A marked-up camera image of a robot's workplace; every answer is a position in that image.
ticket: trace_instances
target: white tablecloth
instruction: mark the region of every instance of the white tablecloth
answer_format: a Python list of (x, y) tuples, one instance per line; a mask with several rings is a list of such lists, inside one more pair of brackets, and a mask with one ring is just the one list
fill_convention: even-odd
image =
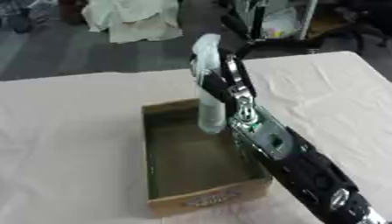
[[(350, 52), (246, 65), (257, 102), (392, 219), (391, 84)], [(151, 218), (140, 108), (194, 96), (188, 70), (1, 82), (0, 223), (318, 223), (276, 182), (262, 199)]]

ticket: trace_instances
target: chair leg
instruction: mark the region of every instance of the chair leg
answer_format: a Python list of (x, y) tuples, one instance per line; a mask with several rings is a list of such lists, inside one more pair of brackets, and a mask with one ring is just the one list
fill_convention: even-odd
[(352, 31), (351, 32), (355, 38), (355, 40), (357, 41), (357, 53), (359, 55), (363, 54), (363, 51), (365, 50), (365, 40), (363, 39), (363, 36), (360, 32), (358, 31)]
[(388, 41), (389, 41), (389, 38), (383, 38), (382, 41), (380, 43), (378, 43), (377, 45), (379, 47), (387, 47)]

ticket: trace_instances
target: silver metal part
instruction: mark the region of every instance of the silver metal part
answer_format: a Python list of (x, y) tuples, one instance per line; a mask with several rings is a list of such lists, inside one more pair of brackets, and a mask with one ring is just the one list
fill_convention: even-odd
[(368, 208), (369, 214), (357, 224), (388, 224), (372, 207)]
[(346, 189), (339, 189), (332, 197), (331, 197), (331, 210), (336, 210), (342, 206), (344, 206), (350, 197), (350, 192)]
[(242, 81), (235, 56), (227, 57), (234, 85), (230, 94), (237, 100), (237, 112), (228, 124), (237, 132), (236, 137), (253, 145), (273, 160), (280, 160), (291, 152), (293, 140), (286, 128), (265, 108), (255, 105), (254, 98)]

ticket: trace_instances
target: robotic arm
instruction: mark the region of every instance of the robotic arm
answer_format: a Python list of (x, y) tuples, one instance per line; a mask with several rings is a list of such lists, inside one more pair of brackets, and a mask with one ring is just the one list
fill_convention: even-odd
[(255, 104), (255, 88), (234, 54), (220, 51), (220, 74), (210, 70), (200, 86), (225, 103), (227, 126), (235, 141), (252, 146), (253, 157), (321, 221), (387, 223), (336, 164)]

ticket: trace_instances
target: table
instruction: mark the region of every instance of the table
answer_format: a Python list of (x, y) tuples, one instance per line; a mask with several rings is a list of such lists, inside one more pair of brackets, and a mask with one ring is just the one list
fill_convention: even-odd
[[(257, 102), (332, 158), (392, 219), (392, 86), (351, 52), (246, 61)], [(269, 195), (153, 219), (142, 105), (193, 98), (188, 70), (0, 82), (0, 222), (319, 223)]]

